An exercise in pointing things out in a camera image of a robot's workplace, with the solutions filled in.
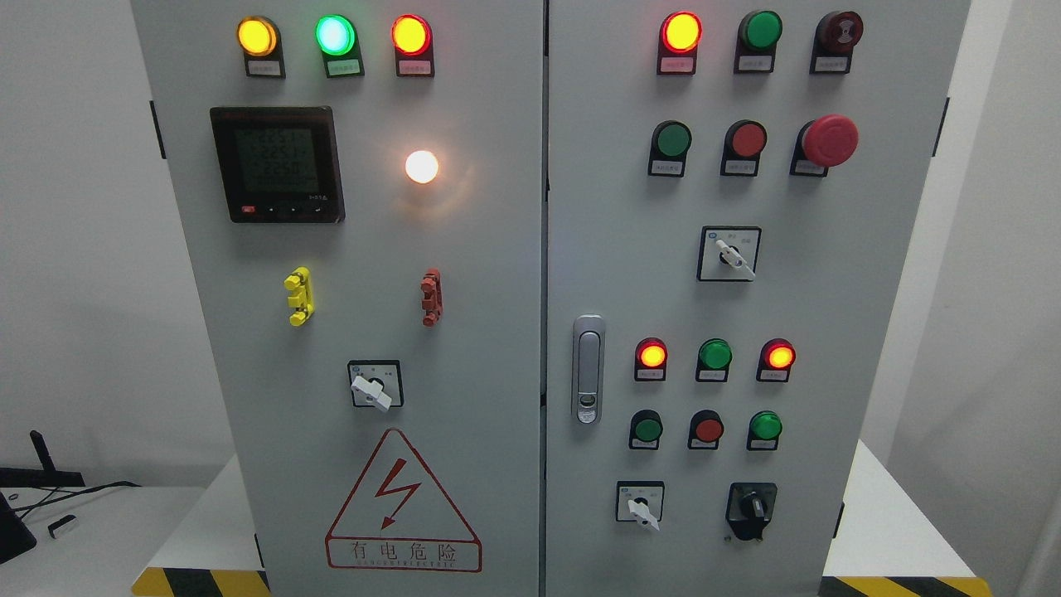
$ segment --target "digital power meter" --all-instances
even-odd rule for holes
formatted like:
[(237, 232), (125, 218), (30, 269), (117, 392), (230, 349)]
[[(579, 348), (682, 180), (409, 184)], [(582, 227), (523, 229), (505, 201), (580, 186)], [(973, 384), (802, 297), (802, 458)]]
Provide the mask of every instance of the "digital power meter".
[(233, 222), (346, 216), (330, 107), (214, 107), (210, 122)]

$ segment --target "illuminated indicator light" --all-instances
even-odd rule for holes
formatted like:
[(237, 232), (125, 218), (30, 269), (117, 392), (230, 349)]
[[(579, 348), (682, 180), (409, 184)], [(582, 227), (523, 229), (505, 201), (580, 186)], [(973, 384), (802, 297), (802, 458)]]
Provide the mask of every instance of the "illuminated indicator light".
[(733, 352), (725, 340), (709, 340), (700, 347), (700, 363), (708, 369), (726, 369), (732, 361)]
[(438, 175), (438, 158), (427, 150), (414, 151), (405, 158), (405, 174), (413, 181), (425, 185)]
[(751, 433), (760, 440), (776, 440), (781, 435), (781, 418), (776, 412), (760, 412), (751, 420)]
[(741, 23), (741, 40), (752, 50), (769, 50), (781, 39), (781, 17), (772, 11), (752, 13)]
[(700, 19), (693, 13), (673, 13), (663, 21), (663, 45), (677, 54), (696, 48), (702, 33)]
[(786, 369), (796, 361), (796, 352), (792, 347), (783, 345), (771, 347), (766, 353), (766, 363), (773, 369)]
[(431, 45), (431, 27), (416, 15), (402, 15), (390, 27), (390, 39), (399, 52), (416, 56)]
[(320, 17), (317, 21), (316, 35), (320, 50), (332, 56), (349, 53), (358, 38), (350, 21), (340, 15)]
[(276, 28), (265, 17), (246, 17), (236, 28), (236, 38), (251, 56), (267, 56), (276, 49)]
[(666, 349), (660, 345), (649, 345), (641, 349), (641, 354), (638, 355), (638, 358), (641, 361), (641, 365), (645, 367), (659, 367), (666, 361)]

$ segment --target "yellow indicator light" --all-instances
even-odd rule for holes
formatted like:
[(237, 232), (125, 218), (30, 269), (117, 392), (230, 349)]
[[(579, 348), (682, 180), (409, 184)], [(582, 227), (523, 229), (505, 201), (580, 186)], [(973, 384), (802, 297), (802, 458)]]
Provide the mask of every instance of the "yellow indicator light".
[(430, 151), (414, 151), (405, 158), (405, 174), (414, 182), (427, 185), (438, 175), (438, 158)]
[(431, 45), (431, 27), (416, 15), (402, 15), (390, 27), (395, 48), (406, 56), (422, 54)]
[(666, 361), (666, 350), (659, 345), (649, 345), (641, 350), (641, 365), (659, 367)]
[(276, 28), (265, 17), (246, 17), (236, 28), (236, 38), (251, 56), (267, 56), (276, 49)]
[(773, 369), (784, 369), (796, 361), (796, 353), (789, 347), (775, 347), (770, 349), (766, 359)]
[(675, 13), (663, 22), (663, 45), (672, 52), (682, 53), (700, 42), (700, 19), (693, 13)]

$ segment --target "green indicator light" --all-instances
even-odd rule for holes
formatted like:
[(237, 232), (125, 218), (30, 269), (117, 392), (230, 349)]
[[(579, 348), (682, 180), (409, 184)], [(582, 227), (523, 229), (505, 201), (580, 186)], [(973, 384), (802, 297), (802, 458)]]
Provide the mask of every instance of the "green indicator light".
[(633, 427), (633, 437), (642, 442), (655, 442), (663, 435), (663, 426), (659, 421), (645, 419)]
[(353, 25), (340, 15), (326, 15), (317, 21), (317, 45), (332, 56), (342, 56), (353, 49), (356, 39)]
[(760, 440), (776, 440), (781, 435), (781, 418), (769, 410), (751, 420), (751, 433)]
[(700, 347), (700, 363), (708, 369), (726, 369), (733, 361), (733, 351), (725, 340), (709, 340)]
[(781, 17), (771, 11), (760, 11), (745, 17), (741, 39), (752, 50), (768, 50), (781, 39)]
[(677, 123), (664, 126), (659, 136), (656, 137), (656, 146), (668, 157), (685, 153), (692, 142), (693, 136), (689, 134), (689, 128)]

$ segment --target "lcd display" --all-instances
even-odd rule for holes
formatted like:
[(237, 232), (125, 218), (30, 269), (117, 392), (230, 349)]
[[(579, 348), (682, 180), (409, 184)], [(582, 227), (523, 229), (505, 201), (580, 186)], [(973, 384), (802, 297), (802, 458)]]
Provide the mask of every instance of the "lcd display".
[(237, 128), (233, 133), (247, 192), (319, 192), (309, 128)]

